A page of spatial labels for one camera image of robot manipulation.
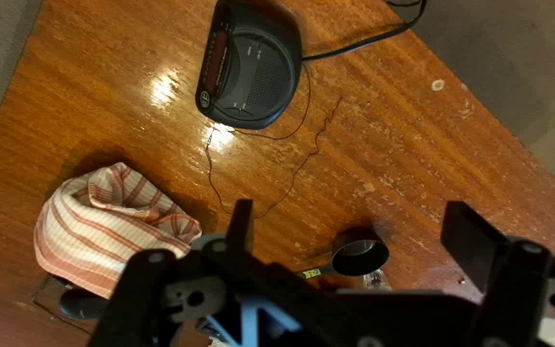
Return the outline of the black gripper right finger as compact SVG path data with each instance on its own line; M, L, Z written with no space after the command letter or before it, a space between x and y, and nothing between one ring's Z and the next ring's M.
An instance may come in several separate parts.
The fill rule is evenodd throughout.
M462 201L449 201L441 224L441 245L481 293L508 239Z

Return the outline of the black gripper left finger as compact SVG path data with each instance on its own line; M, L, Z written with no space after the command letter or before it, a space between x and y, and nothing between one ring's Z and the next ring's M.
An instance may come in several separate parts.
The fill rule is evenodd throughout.
M235 253L246 253L252 245L252 201L250 199L239 199L235 202L229 226L227 226L227 237L225 237L227 249Z

